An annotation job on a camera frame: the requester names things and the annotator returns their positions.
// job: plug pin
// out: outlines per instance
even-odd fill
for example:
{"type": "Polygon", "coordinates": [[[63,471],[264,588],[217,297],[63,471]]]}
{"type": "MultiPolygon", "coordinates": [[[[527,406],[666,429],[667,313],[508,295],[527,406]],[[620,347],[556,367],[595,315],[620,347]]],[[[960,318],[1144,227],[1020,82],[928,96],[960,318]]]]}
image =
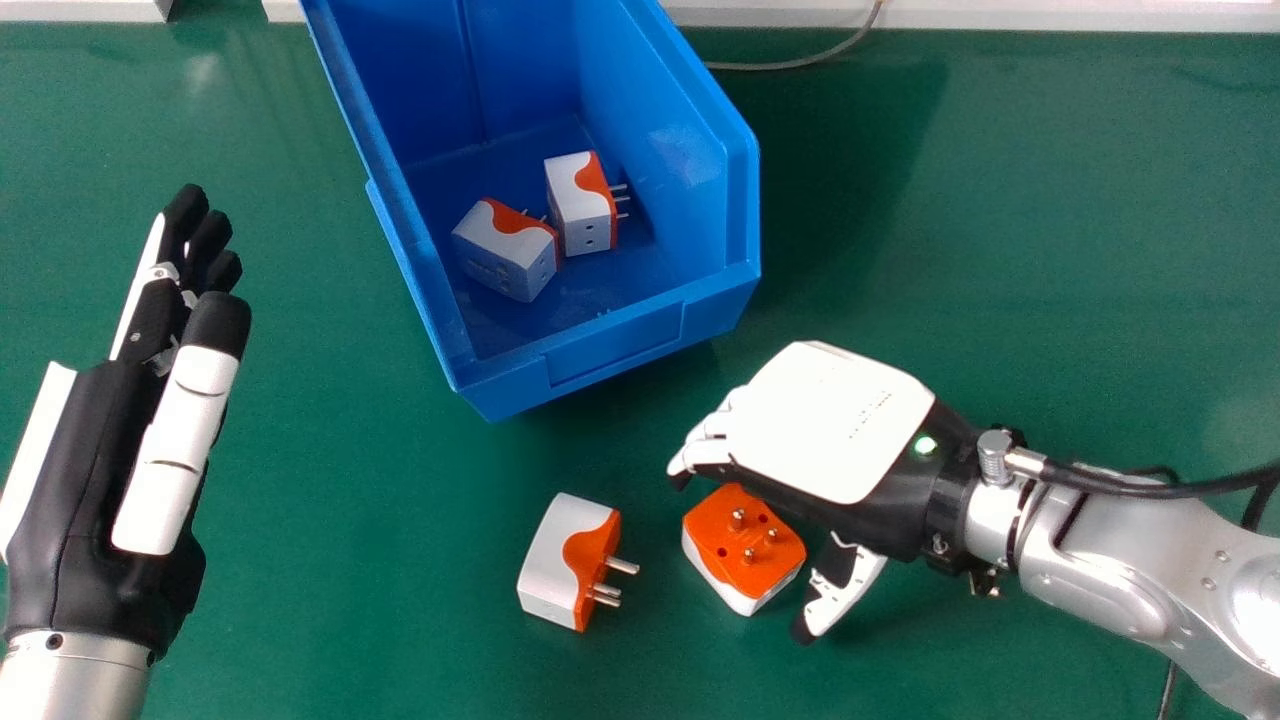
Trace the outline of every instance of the plug pin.
{"type": "Polygon", "coordinates": [[[599,602],[600,605],[608,605],[609,607],[622,607],[622,601],[607,594],[600,594],[598,592],[591,593],[591,600],[599,602]]]}
{"type": "Polygon", "coordinates": [[[591,592],[595,594],[607,594],[609,597],[622,597],[622,591],[613,585],[607,585],[604,583],[595,583],[591,585],[591,592]]]}
{"type": "Polygon", "coordinates": [[[604,564],[609,568],[617,570],[618,573],[626,573],[627,575],[635,575],[640,571],[640,566],[635,562],[627,562],[626,560],[618,560],[612,555],[604,559],[604,564]]]}

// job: blue storage container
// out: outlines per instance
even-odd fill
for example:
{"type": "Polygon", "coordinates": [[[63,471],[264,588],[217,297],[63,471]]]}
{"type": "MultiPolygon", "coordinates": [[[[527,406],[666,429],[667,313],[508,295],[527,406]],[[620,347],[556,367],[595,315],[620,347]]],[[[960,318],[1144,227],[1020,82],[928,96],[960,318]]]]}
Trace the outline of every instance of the blue storage container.
{"type": "Polygon", "coordinates": [[[369,197],[449,384],[489,420],[727,332],[760,277],[759,149],[657,0],[303,0],[369,197]],[[630,183],[618,249],[529,305],[449,232],[492,196],[538,215],[543,159],[630,183]]]}

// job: silver robotic forearm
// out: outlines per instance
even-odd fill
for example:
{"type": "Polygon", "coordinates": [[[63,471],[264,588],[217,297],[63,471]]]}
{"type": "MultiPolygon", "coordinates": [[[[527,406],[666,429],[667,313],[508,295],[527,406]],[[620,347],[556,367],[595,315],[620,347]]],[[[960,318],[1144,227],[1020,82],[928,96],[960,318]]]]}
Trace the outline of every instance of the silver robotic forearm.
{"type": "Polygon", "coordinates": [[[15,720],[136,720],[150,650],[84,633],[24,633],[0,664],[4,716],[15,720]]]}
{"type": "Polygon", "coordinates": [[[1007,460],[969,501],[972,553],[1048,605],[1158,650],[1251,720],[1280,719],[1280,539],[1198,500],[1084,496],[1037,482],[1037,454],[1007,460]]]}

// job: robotic hand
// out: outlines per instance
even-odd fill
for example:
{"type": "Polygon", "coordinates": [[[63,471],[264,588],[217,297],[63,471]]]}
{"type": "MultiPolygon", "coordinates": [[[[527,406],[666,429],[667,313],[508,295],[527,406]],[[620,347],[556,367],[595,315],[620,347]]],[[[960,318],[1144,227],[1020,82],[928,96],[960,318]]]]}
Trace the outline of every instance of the robotic hand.
{"type": "Polygon", "coordinates": [[[184,187],[151,228],[109,359],[49,365],[0,496],[8,719],[136,717],[195,607],[191,521],[250,328],[228,295],[230,236],[184,187]]]}
{"type": "Polygon", "coordinates": [[[1280,468],[1166,486],[978,430],[919,380],[797,342],[689,433],[667,471],[740,482],[831,530],[792,625],[826,633],[890,559],[924,556],[988,594],[1016,573],[1032,596],[1155,647],[1222,705],[1280,717],[1280,539],[1196,500],[1274,488],[1280,468]]]}

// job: power adapter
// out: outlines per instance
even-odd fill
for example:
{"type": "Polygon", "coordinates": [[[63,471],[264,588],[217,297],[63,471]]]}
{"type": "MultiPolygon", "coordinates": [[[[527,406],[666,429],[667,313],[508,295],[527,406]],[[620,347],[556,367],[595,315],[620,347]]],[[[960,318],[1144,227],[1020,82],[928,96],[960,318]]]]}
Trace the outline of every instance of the power adapter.
{"type": "Polygon", "coordinates": [[[726,483],[685,514],[685,557],[739,615],[750,616],[804,565],[804,541],[764,501],[726,483]]]}
{"type": "Polygon", "coordinates": [[[604,584],[609,569],[635,575],[640,566],[613,556],[622,515],[598,502],[559,493],[534,533],[516,580],[520,606],[557,625],[586,630],[596,605],[622,606],[622,591],[604,584]]]}

